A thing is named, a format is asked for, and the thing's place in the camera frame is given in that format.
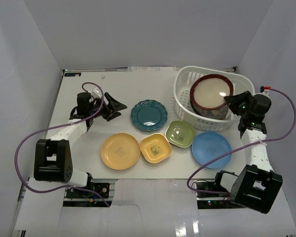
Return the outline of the grey plate with deer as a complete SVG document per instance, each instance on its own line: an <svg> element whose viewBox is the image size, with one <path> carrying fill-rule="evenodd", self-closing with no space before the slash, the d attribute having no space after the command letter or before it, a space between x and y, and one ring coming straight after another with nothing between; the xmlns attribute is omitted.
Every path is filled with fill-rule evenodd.
<svg viewBox="0 0 296 237"><path fill-rule="evenodd" d="M223 107L214 110L201 109L197 106L194 106L191 102L190 105L196 114L209 119L225 119L229 110L227 105L224 105Z"/></svg>

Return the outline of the dark red rimmed plate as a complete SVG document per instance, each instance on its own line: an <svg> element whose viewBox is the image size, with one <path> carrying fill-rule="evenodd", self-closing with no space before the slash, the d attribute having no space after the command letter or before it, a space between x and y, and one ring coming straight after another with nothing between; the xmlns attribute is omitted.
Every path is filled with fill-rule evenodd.
<svg viewBox="0 0 296 237"><path fill-rule="evenodd" d="M209 74L197 79L190 88L190 102L197 109L215 110L226 105L224 98L234 94L231 80Z"/></svg>

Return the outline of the teal scalloped plate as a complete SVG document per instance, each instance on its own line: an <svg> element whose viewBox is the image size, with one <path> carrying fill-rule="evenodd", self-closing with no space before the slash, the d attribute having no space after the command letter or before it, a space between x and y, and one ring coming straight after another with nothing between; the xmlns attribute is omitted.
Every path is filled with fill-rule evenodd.
<svg viewBox="0 0 296 237"><path fill-rule="evenodd" d="M166 107L156 100L138 102L131 110L132 124L144 132L159 130L168 120Z"/></svg>

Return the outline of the round yellow plate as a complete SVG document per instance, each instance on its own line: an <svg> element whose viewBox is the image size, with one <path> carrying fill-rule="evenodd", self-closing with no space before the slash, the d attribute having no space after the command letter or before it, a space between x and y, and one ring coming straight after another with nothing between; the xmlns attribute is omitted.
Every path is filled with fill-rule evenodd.
<svg viewBox="0 0 296 237"><path fill-rule="evenodd" d="M101 147L103 163L113 170L126 170L139 159L138 141L130 134L116 133L110 136Z"/></svg>

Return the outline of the round blue plate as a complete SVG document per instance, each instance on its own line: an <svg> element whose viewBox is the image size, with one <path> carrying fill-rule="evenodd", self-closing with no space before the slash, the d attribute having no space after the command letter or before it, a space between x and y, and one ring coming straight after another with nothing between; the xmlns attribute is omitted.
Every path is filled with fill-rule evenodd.
<svg viewBox="0 0 296 237"><path fill-rule="evenodd" d="M194 159L201 165L231 151L231 145L215 132L203 132L195 136L191 151Z"/></svg>

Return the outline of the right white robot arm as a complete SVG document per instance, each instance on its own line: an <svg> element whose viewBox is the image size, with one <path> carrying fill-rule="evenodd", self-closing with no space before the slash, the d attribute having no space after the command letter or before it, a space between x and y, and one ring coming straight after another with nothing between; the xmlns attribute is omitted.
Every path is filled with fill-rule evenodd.
<svg viewBox="0 0 296 237"><path fill-rule="evenodd" d="M247 145L246 165L240 174L221 170L215 176L213 192L230 201L266 214L270 211L282 186L283 178L274 172L266 150L265 114L271 107L269 90L251 94L249 91L224 98L229 109L240 117L240 138Z"/></svg>

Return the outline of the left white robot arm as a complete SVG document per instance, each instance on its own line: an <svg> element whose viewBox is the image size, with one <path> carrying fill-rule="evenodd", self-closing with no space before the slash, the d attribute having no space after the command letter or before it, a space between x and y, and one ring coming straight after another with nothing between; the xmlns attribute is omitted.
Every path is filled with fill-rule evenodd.
<svg viewBox="0 0 296 237"><path fill-rule="evenodd" d="M89 131L93 119L102 117L110 121L121 115L127 106L118 102L107 92L103 97L81 92L77 95L77 106L70 113L69 125L48 139L36 143L34 178L37 181L60 182L77 187L83 197L94 193L94 184L89 173L73 167L71 145Z"/></svg>

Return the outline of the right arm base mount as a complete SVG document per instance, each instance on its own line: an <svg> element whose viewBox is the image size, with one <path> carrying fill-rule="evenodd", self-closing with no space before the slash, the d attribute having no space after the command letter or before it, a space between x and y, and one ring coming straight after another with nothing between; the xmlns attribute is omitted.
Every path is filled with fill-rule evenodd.
<svg viewBox="0 0 296 237"><path fill-rule="evenodd" d="M200 190L225 192L224 188L216 188L214 179L195 180L192 187ZM197 207L199 210L214 209L238 209L241 206L232 203L227 196L210 193L196 194Z"/></svg>

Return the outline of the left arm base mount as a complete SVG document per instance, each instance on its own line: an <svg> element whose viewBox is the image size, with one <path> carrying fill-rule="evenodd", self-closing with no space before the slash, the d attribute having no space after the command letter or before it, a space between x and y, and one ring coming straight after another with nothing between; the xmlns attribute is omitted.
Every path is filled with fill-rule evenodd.
<svg viewBox="0 0 296 237"><path fill-rule="evenodd" d="M110 207L112 195L110 183L91 182L93 192L68 188L65 191L63 207Z"/></svg>

